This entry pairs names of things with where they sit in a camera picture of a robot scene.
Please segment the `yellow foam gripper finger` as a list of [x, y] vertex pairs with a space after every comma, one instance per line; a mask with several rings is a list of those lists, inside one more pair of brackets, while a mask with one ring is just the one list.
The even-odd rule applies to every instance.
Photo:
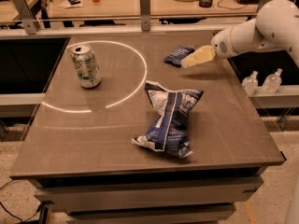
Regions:
[[197, 65], [197, 61], [193, 57], [186, 57], [181, 60], [180, 64], [183, 68], [188, 68]]
[[197, 63], [206, 63], [214, 59], [216, 52], [212, 46], [206, 45], [197, 49], [193, 55]]

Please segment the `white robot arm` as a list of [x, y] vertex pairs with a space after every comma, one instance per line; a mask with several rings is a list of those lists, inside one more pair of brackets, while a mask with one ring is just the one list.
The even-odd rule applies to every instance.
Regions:
[[188, 68], [232, 58], [247, 52], [285, 50], [299, 66], [299, 8], [289, 0], [266, 3], [250, 21], [218, 32], [211, 43], [202, 46], [181, 61]]

